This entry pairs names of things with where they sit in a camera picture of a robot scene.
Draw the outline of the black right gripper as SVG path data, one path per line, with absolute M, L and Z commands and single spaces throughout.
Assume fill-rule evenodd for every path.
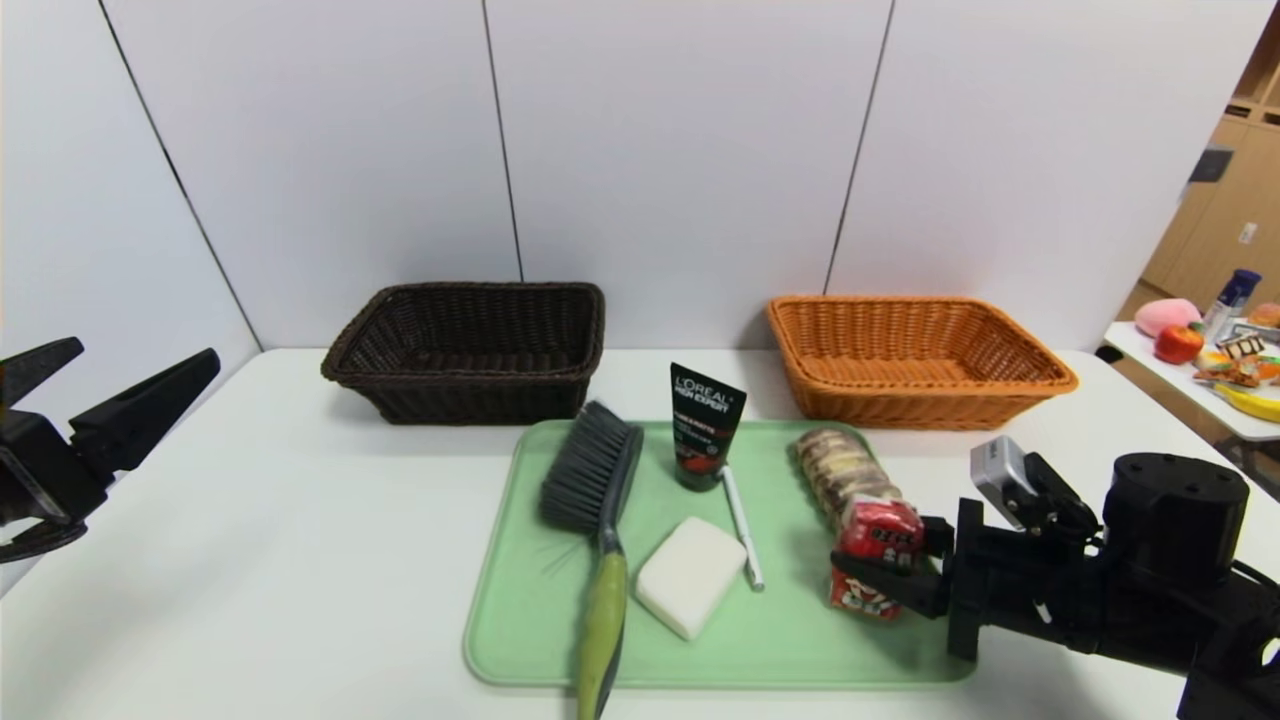
M 831 564 L 924 618 L 948 614 L 947 651 L 956 659 L 980 657 L 987 626 L 1098 653 L 1105 602 L 1085 555 L 1093 536 L 1060 527 L 1039 536 L 988 527 L 984 510 L 977 500 L 961 500 L 956 530 L 946 518 L 922 516 L 925 556 L 911 569 L 840 551 L 829 553 Z

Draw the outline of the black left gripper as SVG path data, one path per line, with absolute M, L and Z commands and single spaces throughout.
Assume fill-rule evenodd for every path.
M 13 407 L 84 351 L 76 337 L 1 360 L 1 402 Z M 133 471 L 191 410 L 221 370 L 214 348 L 141 380 L 73 416 L 70 439 L 45 415 L 3 418 L 3 520 L 70 525 L 108 500 L 108 483 Z

